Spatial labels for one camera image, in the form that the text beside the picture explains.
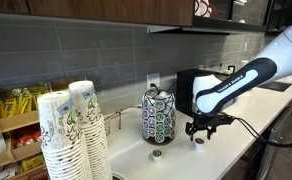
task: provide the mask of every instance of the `gray tile backsplash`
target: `gray tile backsplash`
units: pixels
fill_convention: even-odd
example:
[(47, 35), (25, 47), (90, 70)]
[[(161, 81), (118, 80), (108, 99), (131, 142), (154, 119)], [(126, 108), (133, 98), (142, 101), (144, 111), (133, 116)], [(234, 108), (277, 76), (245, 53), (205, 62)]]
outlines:
[(146, 26), (0, 17), (0, 87), (86, 76), (104, 114), (140, 103), (146, 75), (161, 88), (179, 70), (238, 65), (269, 43), (263, 34), (148, 34)]

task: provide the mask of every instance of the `stack of paper cups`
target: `stack of paper cups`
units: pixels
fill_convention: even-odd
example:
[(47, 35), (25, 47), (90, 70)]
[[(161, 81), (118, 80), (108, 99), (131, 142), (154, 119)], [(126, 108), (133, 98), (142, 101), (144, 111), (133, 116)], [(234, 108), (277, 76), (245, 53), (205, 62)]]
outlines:
[(42, 152), (50, 179), (91, 180), (84, 134), (68, 92), (38, 98)]
[(85, 134), (90, 168), (94, 180), (111, 180), (108, 146), (104, 117), (97, 103), (92, 81), (77, 81), (69, 84), (75, 109)]

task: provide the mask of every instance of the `patterned canister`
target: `patterned canister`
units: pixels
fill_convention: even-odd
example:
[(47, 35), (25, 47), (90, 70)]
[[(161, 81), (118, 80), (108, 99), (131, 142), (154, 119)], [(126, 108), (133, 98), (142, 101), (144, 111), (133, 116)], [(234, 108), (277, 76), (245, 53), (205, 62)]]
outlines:
[(175, 97), (168, 91), (150, 90), (142, 98), (144, 139), (157, 145), (170, 143), (175, 137)]

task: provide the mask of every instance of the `upper cabinet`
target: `upper cabinet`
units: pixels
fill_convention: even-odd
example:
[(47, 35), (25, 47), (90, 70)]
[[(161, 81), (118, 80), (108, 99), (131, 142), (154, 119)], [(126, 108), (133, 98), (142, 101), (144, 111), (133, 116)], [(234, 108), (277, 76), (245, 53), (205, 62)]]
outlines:
[(266, 31), (269, 1), (0, 0), (0, 12), (242, 33)]
[(30, 12), (101, 21), (190, 26), (193, 0), (28, 0)]
[(26, 0), (0, 0), (0, 12), (28, 14)]
[(292, 25), (292, 0), (274, 0), (266, 35), (278, 35)]

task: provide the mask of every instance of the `small cup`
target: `small cup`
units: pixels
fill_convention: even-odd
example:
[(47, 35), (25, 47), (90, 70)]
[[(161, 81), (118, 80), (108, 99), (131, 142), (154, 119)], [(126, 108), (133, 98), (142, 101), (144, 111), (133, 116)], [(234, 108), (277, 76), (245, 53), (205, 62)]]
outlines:
[(195, 139), (196, 151), (201, 151), (203, 149), (203, 146), (204, 146), (204, 140), (202, 140), (201, 138), (196, 138)]
[(162, 151), (160, 151), (158, 149), (154, 150), (153, 151), (153, 161), (155, 163), (160, 162), (162, 160), (162, 154), (163, 154)]

